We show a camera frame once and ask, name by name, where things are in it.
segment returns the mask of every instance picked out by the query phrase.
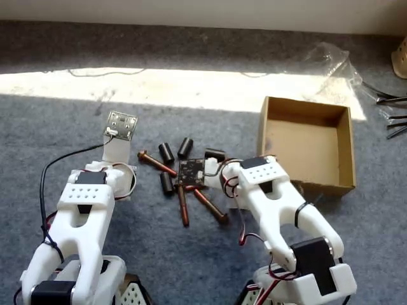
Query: floor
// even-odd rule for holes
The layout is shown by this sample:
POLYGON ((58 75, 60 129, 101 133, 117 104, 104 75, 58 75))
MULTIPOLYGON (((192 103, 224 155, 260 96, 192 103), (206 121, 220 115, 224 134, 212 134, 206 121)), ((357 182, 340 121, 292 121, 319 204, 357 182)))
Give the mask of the floor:
MULTIPOLYGON (((253 156, 265 95, 351 106, 357 187, 341 200, 326 198, 317 206, 342 237, 344 259, 357 280, 349 304, 407 304, 407 277, 400 268, 407 251, 405 136, 386 140, 385 115, 394 110, 378 108, 359 86, 355 95, 347 86, 360 76, 383 91, 405 94, 407 82, 395 77, 389 59, 400 41, 265 30, 0 22, 0 244, 7 249, 0 253, 1 304, 11 302, 41 241, 37 196, 43 165, 98 143, 113 109, 139 117, 130 159, 138 166, 138 183, 132 199, 116 205, 104 253, 122 257, 157 304, 233 304, 252 273, 268 263, 263 246, 251 240, 239 247, 238 215, 230 211, 230 226, 219 227, 193 197, 188 197, 191 226, 184 229, 177 199, 162 196, 158 173, 139 165, 136 152, 147 149, 158 156, 161 142, 175 151, 189 136, 195 140, 193 157, 209 146, 239 158, 253 156), (321 42, 329 44, 317 46, 321 42), (327 82, 326 68, 337 62, 346 69, 336 70, 339 76, 327 82), (333 92, 326 91, 327 85, 333 92)), ((100 151, 78 155, 50 170, 48 212, 55 209, 70 171, 100 156, 100 151)), ((220 192, 209 194, 227 209, 220 192)), ((245 219, 255 231, 248 213, 245 219)), ((288 242, 298 240, 290 227, 283 233, 288 242)))

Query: wall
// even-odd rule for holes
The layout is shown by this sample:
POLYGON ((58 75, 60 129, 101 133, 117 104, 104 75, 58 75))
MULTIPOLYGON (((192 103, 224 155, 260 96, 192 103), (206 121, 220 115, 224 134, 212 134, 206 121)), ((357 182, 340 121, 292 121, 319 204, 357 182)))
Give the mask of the wall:
POLYGON ((407 34, 406 0, 1 0, 0 19, 407 34))

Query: black circuit board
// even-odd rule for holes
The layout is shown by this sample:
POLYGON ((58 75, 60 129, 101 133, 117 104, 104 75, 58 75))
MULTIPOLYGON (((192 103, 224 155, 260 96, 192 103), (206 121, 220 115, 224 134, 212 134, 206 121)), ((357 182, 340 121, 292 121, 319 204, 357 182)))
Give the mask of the black circuit board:
POLYGON ((179 162, 177 183, 184 186, 204 186, 205 159, 187 159, 179 162))

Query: white plastic part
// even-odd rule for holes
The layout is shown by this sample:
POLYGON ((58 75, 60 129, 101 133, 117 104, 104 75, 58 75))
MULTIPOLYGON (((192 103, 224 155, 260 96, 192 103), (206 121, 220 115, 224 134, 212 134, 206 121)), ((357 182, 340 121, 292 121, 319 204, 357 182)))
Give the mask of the white plastic part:
MULTIPOLYGON (((109 137, 105 136, 104 140, 107 142, 109 137)), ((56 281, 75 280, 72 305, 111 305, 114 296, 118 304, 118 286, 125 277, 126 266, 119 257, 103 257, 102 249, 114 209, 114 196, 127 194, 134 177, 133 168, 127 166, 129 157, 130 142, 113 139, 104 146, 104 161, 95 161, 85 167, 92 171, 107 167, 104 169, 107 184, 75 184, 80 173, 75 170, 60 197, 49 234, 65 258, 79 255, 78 261, 68 263, 55 277, 56 281), (79 205, 91 205, 92 209, 89 214, 80 214, 79 205), (101 274, 103 259, 110 264, 101 274)), ((32 290, 42 281, 49 280, 60 263, 58 252, 51 246, 42 243, 36 249, 20 278, 25 305, 31 305, 32 290)))
MULTIPOLYGON (((279 268, 279 266, 274 264, 273 269, 275 268, 279 268)), ((314 275, 308 274, 292 281, 281 281, 268 298, 274 302, 283 302, 284 304, 290 302, 301 305, 320 305, 345 298, 356 292, 357 285, 352 270, 347 264, 337 264, 331 267, 330 271, 336 292, 321 295, 314 275)), ((268 266, 258 269, 253 276, 253 280, 263 288, 269 287, 274 281, 268 275, 268 266)))
POLYGON ((146 300, 142 295, 141 289, 136 283, 130 283, 121 295, 121 305, 147 305, 146 300))
MULTIPOLYGON (((106 161, 93 161, 85 166, 85 170, 91 172, 99 172, 103 170, 106 172, 106 184, 113 189, 114 197, 120 197, 128 194, 132 181, 134 179, 134 185, 137 183, 137 177, 131 172, 136 170, 136 167, 130 167, 130 165, 110 163, 106 161)), ((73 170, 68 178, 68 183, 74 184, 78 178, 81 170, 73 170)))
MULTIPOLYGON (((241 305, 254 305, 256 303, 256 300, 258 298, 260 289, 258 290, 253 290, 253 291, 248 291, 246 296, 244 297, 241 305)), ((264 302, 263 305, 269 305, 271 302, 264 302)))
MULTIPOLYGON (((240 207, 247 206, 260 226, 260 235, 265 247, 273 253, 276 263, 286 270, 295 271, 296 258, 280 233, 283 224, 294 224, 297 209, 305 199, 291 184, 286 171, 273 156, 266 156, 267 164, 244 169, 239 163, 230 163, 223 170, 226 178, 238 176, 237 201, 240 207), (273 181, 273 191, 265 194, 259 183, 273 181)), ((212 159, 205 161, 205 172, 215 173, 212 159)), ((205 185, 221 189, 219 176, 206 177, 205 185)), ((313 237, 324 236, 333 249, 334 258, 343 256, 343 242, 313 205, 305 206, 298 214, 298 227, 313 237)))
MULTIPOLYGON (((101 250, 113 208, 113 191, 105 184, 68 183, 62 192, 49 233, 64 257, 79 254, 81 269, 72 295, 72 305, 93 304, 92 297, 102 267, 101 250), (78 205, 92 205, 84 224, 79 220, 78 205)), ((22 280, 26 305, 30 304, 31 289, 47 280, 59 264, 60 257, 51 246, 41 244, 37 248, 22 280)))
POLYGON ((407 79, 407 37, 399 48, 392 53, 394 73, 400 78, 407 79))

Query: open cardboard box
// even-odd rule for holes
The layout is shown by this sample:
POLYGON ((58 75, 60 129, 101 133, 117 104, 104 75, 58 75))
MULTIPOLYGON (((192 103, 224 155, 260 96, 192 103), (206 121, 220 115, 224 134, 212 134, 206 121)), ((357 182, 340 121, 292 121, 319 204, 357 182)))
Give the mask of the open cardboard box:
POLYGON ((343 196, 355 188, 350 109, 267 97, 258 154, 272 154, 305 191, 343 196))

